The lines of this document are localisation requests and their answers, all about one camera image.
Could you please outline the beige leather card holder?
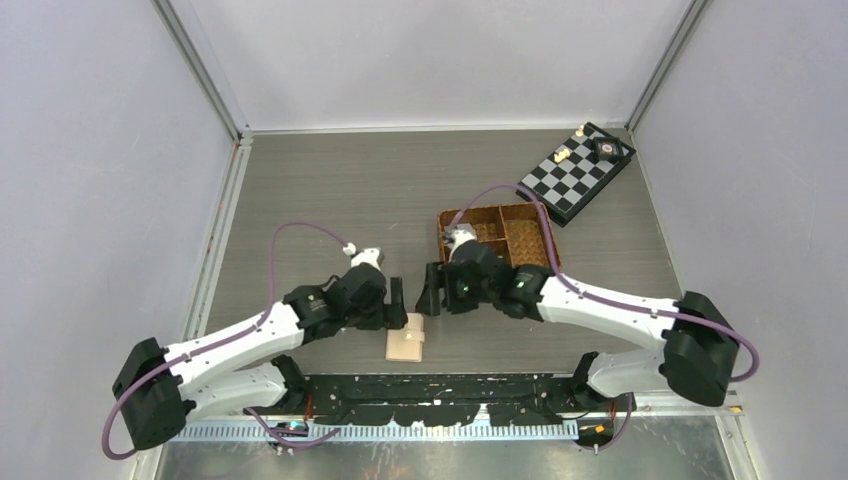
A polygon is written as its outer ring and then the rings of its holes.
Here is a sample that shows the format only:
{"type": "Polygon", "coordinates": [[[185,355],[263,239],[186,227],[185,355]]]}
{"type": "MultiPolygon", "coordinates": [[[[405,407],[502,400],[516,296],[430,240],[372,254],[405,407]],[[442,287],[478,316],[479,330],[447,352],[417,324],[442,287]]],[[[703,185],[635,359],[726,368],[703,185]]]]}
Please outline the beige leather card holder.
{"type": "Polygon", "coordinates": [[[387,332],[385,359],[393,362],[420,363],[426,341],[425,317],[408,313],[406,325],[399,330],[387,332]]]}

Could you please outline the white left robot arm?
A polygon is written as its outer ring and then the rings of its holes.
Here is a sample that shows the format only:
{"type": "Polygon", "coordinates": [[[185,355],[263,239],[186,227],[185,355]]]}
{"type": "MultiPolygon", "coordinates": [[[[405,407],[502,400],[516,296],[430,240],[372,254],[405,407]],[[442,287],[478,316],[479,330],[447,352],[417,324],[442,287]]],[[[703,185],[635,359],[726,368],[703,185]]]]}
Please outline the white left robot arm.
{"type": "Polygon", "coordinates": [[[259,314],[200,338],[162,346],[155,338],[130,350],[112,392],[101,445],[122,419],[133,451],[177,436],[187,424],[248,407],[298,412],[307,398],[291,350],[343,329],[399,330],[407,323],[403,283],[361,264],[320,285],[293,289],[259,314]]]}

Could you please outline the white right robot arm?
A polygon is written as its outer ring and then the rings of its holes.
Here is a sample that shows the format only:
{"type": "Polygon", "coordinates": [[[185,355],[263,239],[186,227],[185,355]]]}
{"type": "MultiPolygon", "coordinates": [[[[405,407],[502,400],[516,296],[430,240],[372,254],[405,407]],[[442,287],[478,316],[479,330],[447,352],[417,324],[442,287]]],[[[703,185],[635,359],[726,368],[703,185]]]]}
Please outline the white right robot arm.
{"type": "Polygon", "coordinates": [[[416,312],[437,317],[482,304],[510,318],[580,326],[635,344],[630,352],[582,355],[569,392],[581,409],[664,389],[702,406],[725,402],[739,342],[724,320],[717,329],[704,325],[704,314],[715,308],[701,294],[675,301],[597,289],[549,267],[511,266],[476,240],[458,246],[447,261],[427,265],[416,312]]]}

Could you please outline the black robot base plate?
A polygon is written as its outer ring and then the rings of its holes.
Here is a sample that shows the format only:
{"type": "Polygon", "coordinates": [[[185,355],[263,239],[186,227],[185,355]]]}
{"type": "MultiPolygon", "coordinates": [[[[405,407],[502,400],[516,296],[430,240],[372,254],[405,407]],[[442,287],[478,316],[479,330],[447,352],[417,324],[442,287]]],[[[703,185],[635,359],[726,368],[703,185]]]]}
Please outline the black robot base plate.
{"type": "Polygon", "coordinates": [[[496,427],[555,425],[587,412],[603,418],[609,400],[578,398],[567,375],[530,374],[311,374],[264,415],[310,418],[326,426],[425,427],[470,424],[481,414],[496,427]]]}

